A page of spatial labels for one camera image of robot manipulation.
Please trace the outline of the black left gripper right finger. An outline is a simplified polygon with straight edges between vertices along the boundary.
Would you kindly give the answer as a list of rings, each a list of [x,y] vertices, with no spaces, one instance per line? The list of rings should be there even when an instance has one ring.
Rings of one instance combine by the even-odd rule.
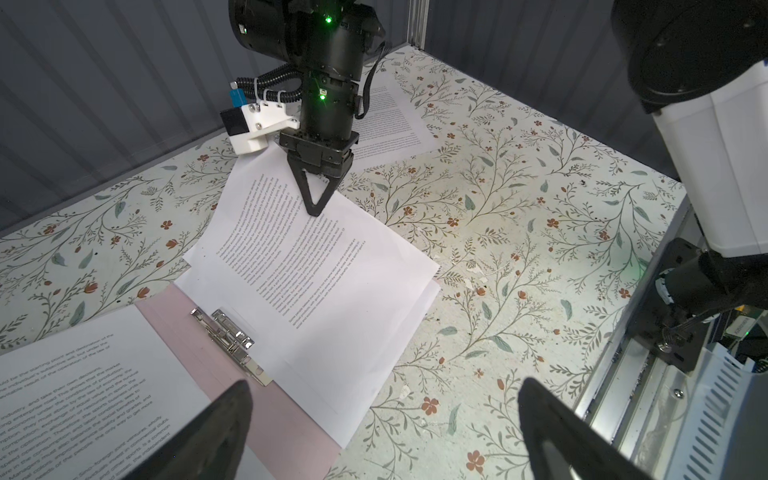
[[[536,479],[647,479],[534,378],[518,394],[520,430]]]

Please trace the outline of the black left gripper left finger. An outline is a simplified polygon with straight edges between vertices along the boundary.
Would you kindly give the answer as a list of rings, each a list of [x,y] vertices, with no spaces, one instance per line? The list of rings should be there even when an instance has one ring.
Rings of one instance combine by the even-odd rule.
[[[233,383],[128,479],[233,479],[240,465],[253,410],[249,385]]]

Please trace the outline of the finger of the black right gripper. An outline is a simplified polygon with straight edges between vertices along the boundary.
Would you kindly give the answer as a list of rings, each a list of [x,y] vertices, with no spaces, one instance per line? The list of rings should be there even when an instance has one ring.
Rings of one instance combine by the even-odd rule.
[[[288,165],[304,202],[307,213],[319,217],[344,178],[344,170],[328,165],[314,166],[289,157]]]

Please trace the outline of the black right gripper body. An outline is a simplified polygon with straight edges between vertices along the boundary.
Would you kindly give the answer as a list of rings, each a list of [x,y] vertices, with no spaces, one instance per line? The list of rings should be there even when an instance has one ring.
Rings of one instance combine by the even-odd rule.
[[[342,177],[351,166],[362,74],[363,33],[350,23],[314,23],[302,54],[300,126],[281,133],[295,176]]]

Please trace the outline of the pink file folder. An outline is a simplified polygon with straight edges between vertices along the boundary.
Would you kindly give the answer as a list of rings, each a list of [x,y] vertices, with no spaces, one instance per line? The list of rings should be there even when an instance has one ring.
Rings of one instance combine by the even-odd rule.
[[[253,411],[238,479],[322,479],[341,448],[276,383],[246,375],[191,315],[196,305],[175,285],[135,303],[205,395],[248,383]]]

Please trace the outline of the printed paper sheet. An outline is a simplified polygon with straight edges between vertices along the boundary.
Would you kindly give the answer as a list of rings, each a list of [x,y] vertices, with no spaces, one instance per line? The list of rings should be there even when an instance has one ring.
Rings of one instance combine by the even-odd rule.
[[[246,349],[264,371],[339,447],[346,447],[384,386],[437,294],[431,281],[410,311],[377,321],[371,300],[352,296],[342,311],[305,330],[281,333],[266,304],[227,291],[201,267],[183,273],[176,286],[207,314],[222,311],[252,338]]]
[[[371,89],[370,108],[353,130],[359,142],[353,147],[351,173],[404,161],[438,148],[438,141],[409,102],[397,80],[377,73]]]
[[[128,479],[214,400],[138,309],[117,310],[2,356],[1,475]]]
[[[319,326],[352,296],[373,301],[377,321],[406,314],[438,269],[341,194],[309,215],[276,145],[235,162],[190,263],[263,301],[281,333]]]

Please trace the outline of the printed paper sheet front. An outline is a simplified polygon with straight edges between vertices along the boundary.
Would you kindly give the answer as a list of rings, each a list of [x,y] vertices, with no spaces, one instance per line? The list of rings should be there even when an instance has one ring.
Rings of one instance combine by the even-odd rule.
[[[246,349],[264,371],[339,447],[346,447],[384,386],[437,294],[431,281],[410,311],[377,321],[371,300],[352,296],[342,311],[305,330],[281,333],[266,304],[227,291],[201,267],[183,273],[176,286],[207,314],[222,311],[252,338]]]

